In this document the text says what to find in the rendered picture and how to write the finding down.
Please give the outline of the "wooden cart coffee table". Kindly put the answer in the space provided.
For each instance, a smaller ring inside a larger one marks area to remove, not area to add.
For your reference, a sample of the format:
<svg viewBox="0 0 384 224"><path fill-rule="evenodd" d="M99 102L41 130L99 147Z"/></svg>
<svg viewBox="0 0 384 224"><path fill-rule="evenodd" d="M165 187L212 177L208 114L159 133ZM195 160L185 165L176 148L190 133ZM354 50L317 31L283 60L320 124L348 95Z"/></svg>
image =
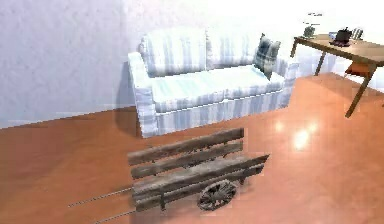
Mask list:
<svg viewBox="0 0 384 224"><path fill-rule="evenodd" d="M165 210L167 204L194 194L203 211L229 204L237 186L261 173L269 158L242 155L243 138L242 128L232 128L129 153L135 183L127 190L134 210Z"/></svg>

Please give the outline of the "white striped sofa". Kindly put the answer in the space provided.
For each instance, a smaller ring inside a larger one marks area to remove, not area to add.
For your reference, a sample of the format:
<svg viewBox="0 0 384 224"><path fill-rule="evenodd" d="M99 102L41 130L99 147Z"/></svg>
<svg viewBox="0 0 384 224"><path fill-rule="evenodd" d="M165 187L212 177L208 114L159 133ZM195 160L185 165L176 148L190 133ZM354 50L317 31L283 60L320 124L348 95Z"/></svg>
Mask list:
<svg viewBox="0 0 384 224"><path fill-rule="evenodd" d="M263 33L170 28L145 34L128 54L138 130L149 138L289 104L299 63L277 56L271 79L254 67Z"/></svg>

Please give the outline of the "grey plaid cushion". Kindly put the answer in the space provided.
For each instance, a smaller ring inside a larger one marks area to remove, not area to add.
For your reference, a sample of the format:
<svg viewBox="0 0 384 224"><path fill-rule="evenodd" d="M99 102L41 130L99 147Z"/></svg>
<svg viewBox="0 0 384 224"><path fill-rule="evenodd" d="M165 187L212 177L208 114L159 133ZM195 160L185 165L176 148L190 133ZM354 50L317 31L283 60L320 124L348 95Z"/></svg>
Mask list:
<svg viewBox="0 0 384 224"><path fill-rule="evenodd" d="M268 80L271 79L272 70L277 60L280 45L280 41L273 41L265 34L262 34L260 37L253 64L254 67L258 68Z"/></svg>

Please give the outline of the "potted house plant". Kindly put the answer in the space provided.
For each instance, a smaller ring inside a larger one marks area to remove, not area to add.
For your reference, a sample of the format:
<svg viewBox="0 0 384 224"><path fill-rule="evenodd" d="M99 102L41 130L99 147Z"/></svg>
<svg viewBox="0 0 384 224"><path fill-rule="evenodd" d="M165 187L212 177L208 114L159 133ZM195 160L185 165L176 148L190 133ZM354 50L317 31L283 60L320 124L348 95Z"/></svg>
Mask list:
<svg viewBox="0 0 384 224"><path fill-rule="evenodd" d="M312 38L314 36L316 27L320 25L322 13L310 12L306 15L303 24L305 25L303 36L305 38Z"/></svg>

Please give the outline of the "black kettle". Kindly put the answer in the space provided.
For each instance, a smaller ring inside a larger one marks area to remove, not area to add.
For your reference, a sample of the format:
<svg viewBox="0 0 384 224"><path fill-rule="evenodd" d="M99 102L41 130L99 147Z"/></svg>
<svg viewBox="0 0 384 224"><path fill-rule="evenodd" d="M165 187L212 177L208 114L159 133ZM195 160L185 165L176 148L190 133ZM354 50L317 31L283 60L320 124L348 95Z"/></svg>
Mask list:
<svg viewBox="0 0 384 224"><path fill-rule="evenodd" d="M352 32L348 28L341 29L337 32L336 38L331 39L330 44L338 47L348 47Z"/></svg>

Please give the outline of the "brown wooden table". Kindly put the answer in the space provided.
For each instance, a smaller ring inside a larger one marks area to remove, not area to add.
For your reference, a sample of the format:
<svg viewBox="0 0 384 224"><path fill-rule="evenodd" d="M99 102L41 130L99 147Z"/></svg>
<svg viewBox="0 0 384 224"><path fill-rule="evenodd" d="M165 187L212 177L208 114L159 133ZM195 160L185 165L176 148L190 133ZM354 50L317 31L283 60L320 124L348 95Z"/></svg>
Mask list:
<svg viewBox="0 0 384 224"><path fill-rule="evenodd" d="M322 54L317 65L315 75L319 74L326 54L333 54L338 57L352 60L356 63L363 63L367 65L368 74L364 76L364 81L360 85L349 109L345 114L345 117L349 118L353 114L376 69L378 67L384 67L384 45L364 40L356 40L348 47L338 47L331 45L331 41L332 39L328 34L318 34L313 38L297 36L294 38L290 57L293 58L295 56L298 44L320 50Z"/></svg>

